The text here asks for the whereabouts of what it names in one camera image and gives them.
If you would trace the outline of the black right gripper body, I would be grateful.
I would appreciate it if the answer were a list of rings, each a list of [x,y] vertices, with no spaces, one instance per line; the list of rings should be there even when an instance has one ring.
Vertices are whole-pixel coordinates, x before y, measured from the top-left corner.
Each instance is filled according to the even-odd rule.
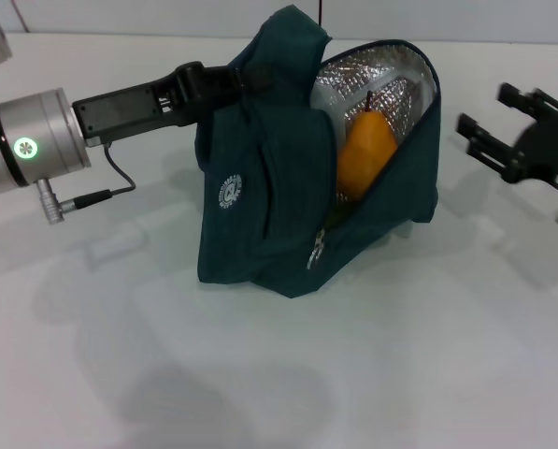
[[[537,180],[558,187],[558,112],[521,132],[511,147],[502,179],[510,184]]]

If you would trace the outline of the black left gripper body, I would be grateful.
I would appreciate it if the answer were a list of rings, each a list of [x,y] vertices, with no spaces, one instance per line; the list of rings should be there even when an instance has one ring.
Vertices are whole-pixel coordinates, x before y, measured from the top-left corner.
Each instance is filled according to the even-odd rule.
[[[203,64],[192,62],[159,80],[74,102],[72,109],[86,145],[95,147],[196,123],[204,75]]]

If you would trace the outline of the dark teal insulated lunch bag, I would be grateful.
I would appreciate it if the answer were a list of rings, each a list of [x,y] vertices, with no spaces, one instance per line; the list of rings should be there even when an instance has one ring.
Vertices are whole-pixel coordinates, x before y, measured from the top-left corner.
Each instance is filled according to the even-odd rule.
[[[250,282],[301,297],[399,225],[433,218],[441,125],[434,66],[405,40],[326,58],[329,40],[288,6],[231,62],[240,71],[267,66],[273,84],[197,126],[200,282]],[[339,200],[338,134],[367,94],[385,114],[396,152],[360,199]]]

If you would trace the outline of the orange pear with brown stem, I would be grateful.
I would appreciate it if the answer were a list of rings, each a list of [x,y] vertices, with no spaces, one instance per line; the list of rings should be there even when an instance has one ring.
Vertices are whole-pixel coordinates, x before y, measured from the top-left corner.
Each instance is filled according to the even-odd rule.
[[[355,117],[337,159],[337,188],[352,201],[367,193],[398,148],[387,119],[371,107],[373,96],[367,92],[365,108]]]

